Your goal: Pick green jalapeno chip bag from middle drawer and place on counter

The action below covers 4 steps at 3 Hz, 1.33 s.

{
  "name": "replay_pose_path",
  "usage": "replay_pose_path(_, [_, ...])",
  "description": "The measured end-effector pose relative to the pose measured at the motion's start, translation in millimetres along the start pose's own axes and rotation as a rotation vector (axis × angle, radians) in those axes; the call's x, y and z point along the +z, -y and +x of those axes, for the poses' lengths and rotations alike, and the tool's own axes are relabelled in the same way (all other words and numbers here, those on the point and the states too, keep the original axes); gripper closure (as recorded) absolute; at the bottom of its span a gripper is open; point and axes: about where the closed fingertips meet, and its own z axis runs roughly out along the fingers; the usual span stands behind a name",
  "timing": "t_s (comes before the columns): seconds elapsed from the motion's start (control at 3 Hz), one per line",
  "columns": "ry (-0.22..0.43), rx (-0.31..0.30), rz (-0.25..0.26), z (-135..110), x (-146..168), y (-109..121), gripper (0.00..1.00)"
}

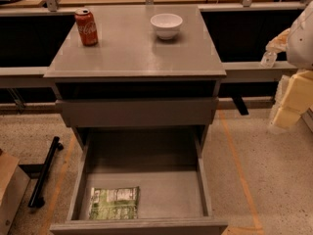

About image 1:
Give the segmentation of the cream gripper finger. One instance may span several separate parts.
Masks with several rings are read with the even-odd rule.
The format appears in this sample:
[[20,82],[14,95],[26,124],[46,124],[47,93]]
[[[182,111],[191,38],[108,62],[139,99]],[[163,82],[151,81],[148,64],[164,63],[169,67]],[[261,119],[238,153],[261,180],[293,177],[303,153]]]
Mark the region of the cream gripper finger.
[[290,129],[313,106],[313,71],[301,71],[291,77],[284,75],[275,100],[271,128]]
[[276,54],[285,52],[287,48],[289,33],[290,33],[289,28],[282,31],[280,34],[278,34],[268,42],[268,44],[265,47],[265,50],[269,52],[274,52]]

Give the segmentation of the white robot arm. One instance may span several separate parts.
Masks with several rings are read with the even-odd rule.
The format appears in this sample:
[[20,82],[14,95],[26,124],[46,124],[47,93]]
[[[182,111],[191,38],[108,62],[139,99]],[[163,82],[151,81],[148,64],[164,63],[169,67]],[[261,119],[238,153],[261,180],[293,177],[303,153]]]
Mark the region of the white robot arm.
[[291,27],[266,45],[269,53],[285,52],[289,64],[298,72],[291,76],[286,90],[277,91],[270,116],[270,130],[283,133],[295,125],[313,106],[313,2],[310,2]]

